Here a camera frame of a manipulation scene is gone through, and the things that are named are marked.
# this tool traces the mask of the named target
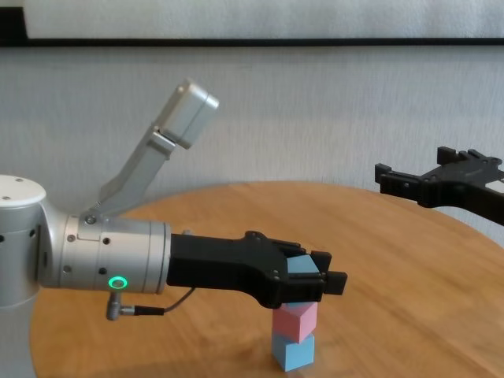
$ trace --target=round table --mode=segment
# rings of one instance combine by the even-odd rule
[[[128,217],[238,239],[255,230],[333,255],[349,275],[319,305],[315,363],[298,377],[504,376],[504,252],[413,202],[319,183],[245,183],[173,196]],[[187,289],[124,295],[167,306]],[[280,377],[272,311],[198,289],[164,317],[105,319],[107,294],[42,290],[31,347],[40,378]]]

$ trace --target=light blue cube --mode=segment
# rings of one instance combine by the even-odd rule
[[[272,352],[285,372],[313,364],[315,337],[310,334],[300,344],[297,344],[273,333]]]
[[[309,254],[287,259],[287,271],[289,273],[318,273],[318,268]],[[309,302],[287,303],[287,307],[307,305]]]

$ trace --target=robotic arm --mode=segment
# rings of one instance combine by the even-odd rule
[[[434,208],[454,206],[504,225],[504,172],[502,160],[476,150],[456,152],[438,148],[439,167],[422,176],[395,172],[377,164],[375,181],[380,192],[417,201]]]
[[[56,209],[37,183],[0,176],[0,377],[35,376],[28,333],[39,285],[108,291],[109,320],[163,315],[169,309],[123,306],[120,294],[160,294],[166,284],[241,291],[270,309],[343,293],[347,275],[329,271],[329,253],[311,253],[319,273],[290,274],[287,258],[306,254],[297,243],[259,232],[237,240],[177,235],[168,224],[116,217],[141,199],[177,145],[191,147],[217,107],[196,83],[179,85],[119,175],[81,214]]]

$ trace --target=pink cube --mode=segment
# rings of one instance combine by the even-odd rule
[[[317,326],[317,302],[302,306],[283,304],[273,310],[273,332],[295,343],[302,342]]]

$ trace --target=black cable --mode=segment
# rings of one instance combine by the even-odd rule
[[[169,313],[170,311],[173,311],[176,309],[178,306],[180,306],[189,296],[194,293],[196,290],[196,287],[192,287],[186,294],[183,295],[181,299],[173,303],[171,306],[165,308],[165,313]]]
[[[165,309],[162,307],[148,307],[148,306],[135,306],[135,316],[140,316],[140,315],[158,315],[158,316],[163,316],[166,313],[169,313],[170,311],[173,311],[176,309],[178,306],[180,306],[189,296],[194,293],[196,290],[196,287],[193,287],[190,289],[186,294],[182,296],[178,301],[173,303],[171,306],[166,307]]]

